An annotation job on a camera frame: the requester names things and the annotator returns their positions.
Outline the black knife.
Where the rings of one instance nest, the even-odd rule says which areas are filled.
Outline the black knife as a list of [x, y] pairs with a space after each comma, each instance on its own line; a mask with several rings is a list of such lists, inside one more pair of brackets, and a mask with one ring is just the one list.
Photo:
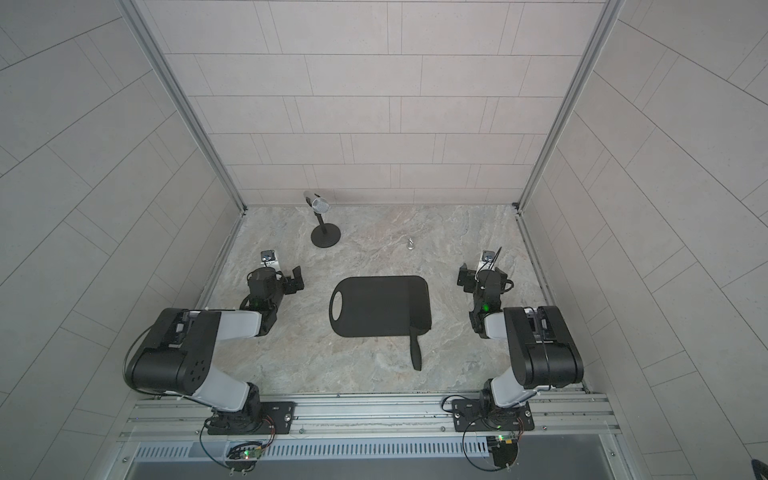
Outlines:
[[430, 295], [428, 284], [422, 277], [409, 279], [409, 329], [410, 353], [413, 368], [422, 370], [422, 351], [418, 338], [432, 327]]

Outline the black cutting board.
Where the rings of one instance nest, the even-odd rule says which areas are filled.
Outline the black cutting board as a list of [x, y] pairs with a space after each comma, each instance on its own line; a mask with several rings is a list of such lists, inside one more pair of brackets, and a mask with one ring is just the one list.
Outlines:
[[328, 313], [334, 332], [346, 338], [420, 336], [432, 328], [428, 284], [415, 275], [346, 278]]

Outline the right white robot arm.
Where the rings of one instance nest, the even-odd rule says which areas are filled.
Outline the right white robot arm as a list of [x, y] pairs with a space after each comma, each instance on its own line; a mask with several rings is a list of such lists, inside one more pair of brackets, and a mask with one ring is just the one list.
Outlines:
[[504, 307], [501, 296], [514, 284], [497, 268], [462, 265], [457, 285], [473, 295], [473, 331], [508, 346], [510, 366], [481, 390], [483, 411], [518, 408], [541, 391], [583, 380], [583, 360], [558, 307]]

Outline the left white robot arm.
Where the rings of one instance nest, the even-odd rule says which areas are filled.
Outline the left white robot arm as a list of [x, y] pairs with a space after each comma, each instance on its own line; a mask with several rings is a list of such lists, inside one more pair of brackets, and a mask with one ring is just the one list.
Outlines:
[[124, 368], [133, 390], [176, 395], [221, 414], [258, 419], [258, 387], [236, 380], [213, 365], [223, 341], [267, 335], [286, 295], [304, 289], [300, 267], [289, 275], [268, 263], [247, 276], [249, 294], [236, 310], [166, 308], [148, 329]]

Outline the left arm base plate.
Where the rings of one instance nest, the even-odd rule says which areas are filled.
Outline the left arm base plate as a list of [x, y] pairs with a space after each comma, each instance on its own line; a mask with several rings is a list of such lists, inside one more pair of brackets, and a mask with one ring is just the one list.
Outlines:
[[209, 435], [288, 434], [297, 404], [290, 401], [261, 402], [257, 409], [247, 404], [239, 412], [219, 412], [205, 421]]

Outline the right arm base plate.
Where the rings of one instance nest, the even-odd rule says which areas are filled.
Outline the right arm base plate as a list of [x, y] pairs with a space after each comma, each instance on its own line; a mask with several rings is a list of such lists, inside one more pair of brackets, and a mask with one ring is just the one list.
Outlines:
[[449, 414], [458, 433], [529, 432], [535, 429], [528, 403], [500, 408], [480, 399], [452, 395], [443, 399], [441, 409]]

